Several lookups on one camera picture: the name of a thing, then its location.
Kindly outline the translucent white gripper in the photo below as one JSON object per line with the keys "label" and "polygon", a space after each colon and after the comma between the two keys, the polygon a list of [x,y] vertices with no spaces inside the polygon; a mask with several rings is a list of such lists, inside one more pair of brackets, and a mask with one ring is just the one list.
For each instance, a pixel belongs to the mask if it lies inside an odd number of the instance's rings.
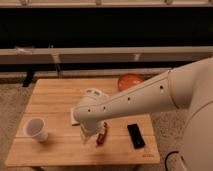
{"label": "translucent white gripper", "polygon": [[93,130],[93,131],[88,131],[88,130],[85,130],[84,128],[82,128],[81,129],[81,138],[82,138],[83,143],[87,143],[92,136],[94,136],[98,133],[99,133],[98,129]]}

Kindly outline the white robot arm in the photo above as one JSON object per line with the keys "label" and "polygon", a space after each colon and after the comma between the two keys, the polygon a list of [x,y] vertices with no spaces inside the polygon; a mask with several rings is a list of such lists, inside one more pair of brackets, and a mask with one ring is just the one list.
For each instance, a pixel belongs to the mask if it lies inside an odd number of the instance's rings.
{"label": "white robot arm", "polygon": [[116,117],[189,111],[175,171],[213,171],[213,58],[174,68],[125,91],[96,101],[82,100],[73,115],[84,134]]}

